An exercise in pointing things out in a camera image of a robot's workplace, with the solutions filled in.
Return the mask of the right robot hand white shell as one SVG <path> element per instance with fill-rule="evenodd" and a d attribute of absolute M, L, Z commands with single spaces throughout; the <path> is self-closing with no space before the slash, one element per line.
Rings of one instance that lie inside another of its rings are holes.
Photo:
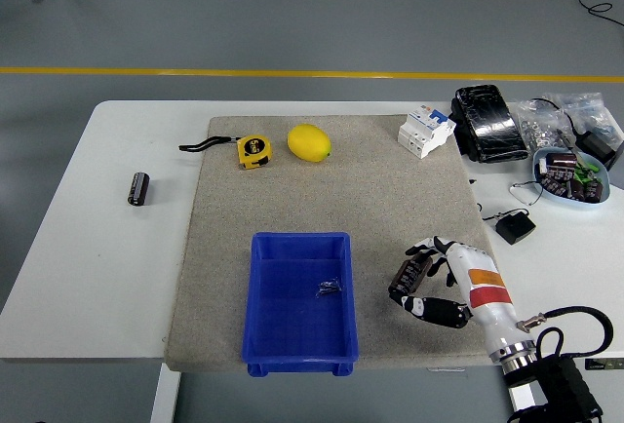
<path fill-rule="evenodd" d="M 426 323 L 462 328 L 473 320 L 485 333 L 487 355 L 497 362 L 535 349 L 519 319 L 497 267 L 484 251 L 434 236 L 406 251 L 409 257 L 388 287 L 389 297 Z M 460 302 L 415 295 L 422 281 L 448 266 L 448 284 L 457 285 Z"/>

